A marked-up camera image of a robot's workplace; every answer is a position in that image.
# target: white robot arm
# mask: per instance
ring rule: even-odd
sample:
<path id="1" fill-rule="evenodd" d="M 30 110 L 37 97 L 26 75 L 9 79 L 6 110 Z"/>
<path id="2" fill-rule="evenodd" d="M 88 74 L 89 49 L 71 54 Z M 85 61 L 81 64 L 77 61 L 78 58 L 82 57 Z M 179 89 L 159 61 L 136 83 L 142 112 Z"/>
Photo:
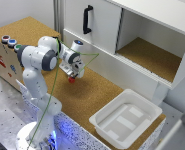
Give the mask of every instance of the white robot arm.
<path id="1" fill-rule="evenodd" d="M 72 44 L 72 49 L 80 52 L 82 46 L 82 42 L 75 40 Z M 41 150 L 43 149 L 41 143 L 47 143 L 48 136 L 54 131 L 54 115 L 58 114 L 62 108 L 61 102 L 52 96 L 47 112 L 43 116 L 50 95 L 47 93 L 47 85 L 41 70 L 53 70 L 59 57 L 62 59 L 60 68 L 70 78 L 82 77 L 84 74 L 84 63 L 80 59 L 80 53 L 72 51 L 61 42 L 58 42 L 57 39 L 48 36 L 40 38 L 37 47 L 22 45 L 17 51 L 17 57 L 21 66 L 25 68 L 23 71 L 23 81 L 28 89 L 27 94 L 30 95 L 30 102 L 39 108 L 37 124 L 31 130 L 26 140 L 27 143 L 30 142 L 37 126 L 39 126 L 31 146 L 34 150 Z"/>

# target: door handle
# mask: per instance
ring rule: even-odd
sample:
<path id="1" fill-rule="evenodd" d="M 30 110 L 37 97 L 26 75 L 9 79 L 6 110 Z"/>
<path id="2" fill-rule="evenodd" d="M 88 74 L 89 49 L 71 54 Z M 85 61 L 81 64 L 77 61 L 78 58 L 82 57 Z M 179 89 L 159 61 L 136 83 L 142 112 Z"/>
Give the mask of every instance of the door handle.
<path id="1" fill-rule="evenodd" d="M 88 34 L 90 33 L 92 30 L 90 28 L 88 28 L 88 12 L 90 10 L 93 10 L 93 7 L 88 5 L 88 8 L 84 9 L 84 20 L 83 20 L 83 31 L 84 34 Z"/>

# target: green wire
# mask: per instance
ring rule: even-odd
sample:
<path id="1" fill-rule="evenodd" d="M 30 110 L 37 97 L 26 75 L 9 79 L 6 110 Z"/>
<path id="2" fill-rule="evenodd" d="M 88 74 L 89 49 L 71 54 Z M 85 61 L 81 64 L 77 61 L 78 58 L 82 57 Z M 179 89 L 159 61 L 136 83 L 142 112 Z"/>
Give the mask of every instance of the green wire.
<path id="1" fill-rule="evenodd" d="M 31 139 L 31 141 L 30 141 L 30 143 L 29 143 L 29 146 L 28 146 L 27 150 L 29 149 L 29 147 L 30 147 L 30 145 L 31 145 L 31 143 L 32 143 L 32 141 L 33 141 L 33 139 L 34 139 L 34 136 L 35 136 L 35 134 L 36 134 L 36 132 L 37 132 L 37 130 L 38 130 L 40 124 L 41 124 L 41 121 L 43 120 L 43 117 L 45 116 L 45 113 L 46 113 L 46 111 L 48 110 L 48 107 L 49 107 L 49 105 L 50 105 L 50 101 L 51 101 L 52 94 L 53 94 L 53 91 L 54 91 L 55 83 L 56 83 L 56 80 L 57 80 L 58 71 L 59 71 L 59 57 L 58 57 L 58 61 L 57 61 L 57 71 L 56 71 L 56 75 L 55 75 L 55 79 L 54 79 L 54 84 L 53 84 L 53 87 L 52 87 L 52 91 L 51 91 L 51 94 L 50 94 L 50 98 L 49 98 L 49 101 L 48 101 L 48 105 L 47 105 L 46 108 L 45 108 L 45 111 L 44 111 L 44 113 L 43 113 L 43 115 L 42 115 L 42 117 L 41 117 L 41 119 L 40 119 L 40 121 L 39 121 L 39 124 L 38 124 L 38 126 L 37 126 L 37 128 L 36 128 L 36 130 L 35 130 L 35 132 L 34 132 L 34 135 L 33 135 L 32 139 Z"/>
<path id="2" fill-rule="evenodd" d="M 95 54 L 85 54 L 85 53 L 77 52 L 77 51 L 75 51 L 75 50 L 72 50 L 72 51 L 74 51 L 75 53 L 79 53 L 80 55 L 95 55 L 95 57 L 94 57 L 93 59 L 91 59 L 91 60 L 79 71 L 79 73 L 80 73 L 86 66 L 88 66 L 88 64 L 90 64 L 90 63 L 99 55 L 99 53 L 95 53 Z M 30 143 L 29 143 L 29 146 L 28 146 L 27 150 L 29 149 L 31 143 L 33 142 L 34 136 L 35 136 L 36 132 L 38 131 L 38 128 L 39 128 L 39 126 L 40 126 L 40 124 L 41 124 L 41 122 L 42 122 L 42 120 L 43 120 L 43 117 L 45 116 L 45 113 L 46 113 L 46 111 L 47 111 L 47 109 L 48 109 L 48 107 L 49 107 L 49 105 L 50 105 L 50 101 L 51 101 L 52 94 L 53 94 L 53 91 L 54 91 L 55 83 L 56 83 L 56 80 L 57 80 L 58 71 L 59 71 L 59 49 L 58 49 L 57 71 L 56 71 L 56 75 L 55 75 L 55 79 L 54 79 L 52 91 L 51 91 L 51 94 L 50 94 L 50 98 L 49 98 L 48 104 L 47 104 L 47 106 L 46 106 L 46 108 L 45 108 L 45 111 L 44 111 L 44 113 L 43 113 L 43 115 L 42 115 L 42 117 L 41 117 L 41 119 L 40 119 L 40 121 L 39 121 L 39 124 L 38 124 L 38 126 L 37 126 L 37 128 L 36 128 L 36 130 L 35 130 L 35 132 L 34 132 L 34 135 L 33 135 L 32 139 L 31 139 L 31 141 L 30 141 Z"/>

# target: cardboard box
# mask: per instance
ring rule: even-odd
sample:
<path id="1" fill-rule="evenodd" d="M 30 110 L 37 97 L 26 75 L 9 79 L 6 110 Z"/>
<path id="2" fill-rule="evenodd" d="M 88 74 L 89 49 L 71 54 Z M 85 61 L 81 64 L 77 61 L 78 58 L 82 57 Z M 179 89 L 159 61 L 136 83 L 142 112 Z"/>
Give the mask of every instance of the cardboard box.
<path id="1" fill-rule="evenodd" d="M 1 38 L 9 35 L 16 39 L 18 44 L 37 46 L 42 36 L 59 36 L 60 34 L 32 17 L 27 17 L 0 28 L 0 76 L 8 81 L 17 90 L 16 79 L 22 81 L 23 68 L 13 49 L 1 43 Z"/>

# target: white plastic bin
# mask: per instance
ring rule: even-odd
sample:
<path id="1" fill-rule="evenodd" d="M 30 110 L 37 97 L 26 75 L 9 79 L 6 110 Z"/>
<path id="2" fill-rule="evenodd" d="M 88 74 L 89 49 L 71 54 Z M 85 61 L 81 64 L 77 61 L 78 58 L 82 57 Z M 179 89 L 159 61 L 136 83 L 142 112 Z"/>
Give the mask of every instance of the white plastic bin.
<path id="1" fill-rule="evenodd" d="M 161 108 L 126 89 L 89 121 L 97 133 L 114 147 L 127 149 L 161 113 Z"/>

